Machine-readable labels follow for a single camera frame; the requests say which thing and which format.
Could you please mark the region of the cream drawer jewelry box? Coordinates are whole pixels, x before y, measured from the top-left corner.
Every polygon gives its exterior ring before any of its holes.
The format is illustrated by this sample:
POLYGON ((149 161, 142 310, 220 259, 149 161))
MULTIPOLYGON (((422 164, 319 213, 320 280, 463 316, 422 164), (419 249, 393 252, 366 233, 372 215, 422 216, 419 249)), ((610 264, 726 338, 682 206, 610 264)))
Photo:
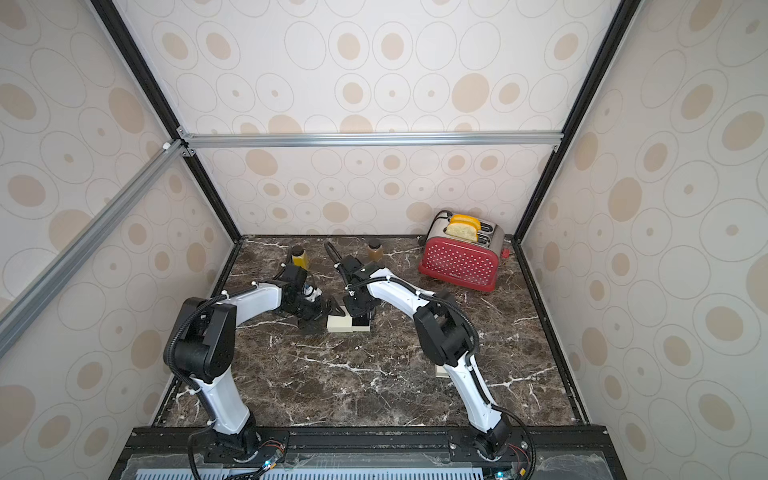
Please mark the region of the cream drawer jewelry box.
POLYGON ((329 316, 326 323, 329 333, 360 333, 370 332, 371 325, 367 320, 355 320, 350 316, 329 316))

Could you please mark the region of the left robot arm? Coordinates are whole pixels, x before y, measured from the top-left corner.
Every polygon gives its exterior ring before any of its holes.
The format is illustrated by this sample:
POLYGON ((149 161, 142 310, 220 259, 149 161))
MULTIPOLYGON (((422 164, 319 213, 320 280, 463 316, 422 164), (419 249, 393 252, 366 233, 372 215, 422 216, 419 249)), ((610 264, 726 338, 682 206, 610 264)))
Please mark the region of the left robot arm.
POLYGON ((219 445, 252 454, 261 442, 254 416, 232 376, 236 328, 269 312, 295 317, 300 326, 324 326, 344 310, 333 297, 307 283, 308 271, 286 265, 270 280, 236 292, 184 301, 166 343, 163 361, 187 385, 209 416, 219 445))

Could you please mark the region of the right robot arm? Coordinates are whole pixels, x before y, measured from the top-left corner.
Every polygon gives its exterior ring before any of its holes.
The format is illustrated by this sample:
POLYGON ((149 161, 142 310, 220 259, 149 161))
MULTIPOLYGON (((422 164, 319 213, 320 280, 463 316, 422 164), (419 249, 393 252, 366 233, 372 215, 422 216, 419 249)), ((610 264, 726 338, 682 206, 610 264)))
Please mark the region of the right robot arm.
POLYGON ((479 372, 479 333, 452 295, 421 289, 375 262, 365 265, 353 256, 335 260, 334 268, 345 283, 344 304, 351 316, 370 320, 385 302, 413 321, 423 353, 444 368, 464 403, 476 432, 475 448, 488 460, 499 457, 511 423, 479 372))

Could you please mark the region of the yellow spice jar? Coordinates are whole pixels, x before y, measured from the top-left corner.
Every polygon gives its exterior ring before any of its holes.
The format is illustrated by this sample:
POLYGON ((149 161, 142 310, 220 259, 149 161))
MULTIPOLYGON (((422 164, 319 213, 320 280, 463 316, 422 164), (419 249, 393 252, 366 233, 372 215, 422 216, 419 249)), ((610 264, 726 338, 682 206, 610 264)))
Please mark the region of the yellow spice jar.
POLYGON ((301 245, 294 245, 290 251, 291 262, 293 265, 300 267, 304 270, 310 270, 309 257, 305 248, 301 245))

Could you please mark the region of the brown spice jar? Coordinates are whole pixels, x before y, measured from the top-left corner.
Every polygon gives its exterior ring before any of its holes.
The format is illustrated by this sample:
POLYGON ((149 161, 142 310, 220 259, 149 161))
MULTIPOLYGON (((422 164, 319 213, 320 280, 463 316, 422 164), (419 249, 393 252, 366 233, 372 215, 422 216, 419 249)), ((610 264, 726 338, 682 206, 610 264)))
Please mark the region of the brown spice jar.
POLYGON ((377 238, 370 238, 367 242, 368 258, 371 262, 379 262, 384 256, 383 245, 377 238))

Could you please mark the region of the red polka dot toaster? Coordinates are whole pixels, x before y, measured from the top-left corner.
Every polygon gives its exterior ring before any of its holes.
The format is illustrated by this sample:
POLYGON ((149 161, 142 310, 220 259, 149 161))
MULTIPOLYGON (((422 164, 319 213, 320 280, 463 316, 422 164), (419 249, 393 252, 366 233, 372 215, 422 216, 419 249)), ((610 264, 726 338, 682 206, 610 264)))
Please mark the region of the red polka dot toaster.
POLYGON ((468 242, 445 234, 445 228, 454 214, 440 210, 433 218, 423 240, 423 255, 418 266, 420 273, 437 280, 481 292, 495 289, 502 259, 509 256, 504 246, 505 232, 489 220, 478 219, 476 242, 468 242))

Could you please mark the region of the pale toast slice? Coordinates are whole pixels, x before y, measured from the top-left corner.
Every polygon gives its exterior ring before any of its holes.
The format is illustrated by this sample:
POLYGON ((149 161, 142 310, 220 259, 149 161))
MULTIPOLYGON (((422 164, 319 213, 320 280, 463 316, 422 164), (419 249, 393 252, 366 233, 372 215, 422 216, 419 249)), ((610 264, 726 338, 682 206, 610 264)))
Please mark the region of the pale toast slice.
POLYGON ((445 234, 468 242, 476 242, 478 239, 478 228, 470 223, 450 222, 445 228, 445 234))

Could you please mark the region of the yellow toast slice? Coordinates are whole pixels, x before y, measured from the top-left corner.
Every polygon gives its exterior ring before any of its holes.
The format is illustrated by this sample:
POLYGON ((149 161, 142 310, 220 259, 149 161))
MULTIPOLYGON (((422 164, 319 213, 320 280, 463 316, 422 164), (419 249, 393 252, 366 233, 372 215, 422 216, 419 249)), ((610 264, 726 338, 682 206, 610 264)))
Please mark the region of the yellow toast slice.
POLYGON ((462 215, 462 214, 454 214, 450 219, 451 224, 464 224, 471 226, 475 230, 481 230, 482 229, 482 223, 475 217, 468 216, 468 215, 462 215))

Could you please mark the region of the back aluminium rail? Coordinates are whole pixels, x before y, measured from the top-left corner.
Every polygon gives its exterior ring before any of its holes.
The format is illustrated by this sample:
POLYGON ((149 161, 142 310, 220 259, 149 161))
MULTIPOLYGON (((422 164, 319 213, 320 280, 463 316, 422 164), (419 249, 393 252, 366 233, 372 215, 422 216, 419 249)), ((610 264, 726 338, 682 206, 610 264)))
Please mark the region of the back aluminium rail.
POLYGON ((187 134, 192 148, 361 148, 485 145, 557 145, 559 131, 187 134))

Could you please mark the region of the aluminium rail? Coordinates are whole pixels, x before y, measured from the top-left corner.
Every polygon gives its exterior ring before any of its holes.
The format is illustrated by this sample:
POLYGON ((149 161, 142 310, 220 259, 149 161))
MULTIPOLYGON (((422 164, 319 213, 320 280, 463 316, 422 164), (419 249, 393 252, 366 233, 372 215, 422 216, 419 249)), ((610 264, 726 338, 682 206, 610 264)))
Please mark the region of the aluminium rail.
POLYGON ((167 144, 145 164, 66 246, 63 252, 10 305, 1 319, 1 353, 6 354, 117 228, 152 185, 181 156, 180 139, 167 144))
POLYGON ((187 134, 192 148, 361 148, 485 145, 557 145, 559 131, 187 134))

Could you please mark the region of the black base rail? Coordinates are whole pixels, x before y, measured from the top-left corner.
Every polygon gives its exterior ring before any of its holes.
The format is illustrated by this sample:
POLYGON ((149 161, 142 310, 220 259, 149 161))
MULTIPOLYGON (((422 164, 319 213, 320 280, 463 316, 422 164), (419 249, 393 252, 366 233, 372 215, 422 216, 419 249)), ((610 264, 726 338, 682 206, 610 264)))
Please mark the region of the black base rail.
POLYGON ((602 426, 515 428, 492 459, 468 427, 135 429, 112 479, 623 479, 602 426))

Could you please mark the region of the left aluminium rail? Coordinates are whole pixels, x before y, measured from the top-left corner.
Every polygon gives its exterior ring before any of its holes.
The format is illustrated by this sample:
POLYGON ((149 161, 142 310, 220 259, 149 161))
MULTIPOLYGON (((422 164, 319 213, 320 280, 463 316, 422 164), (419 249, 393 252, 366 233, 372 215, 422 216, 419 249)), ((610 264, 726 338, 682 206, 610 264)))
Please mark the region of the left aluminium rail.
POLYGON ((1 353, 6 354, 117 228, 152 185, 181 156, 180 139, 167 144, 145 164, 66 246, 63 252, 10 305, 1 319, 1 353))

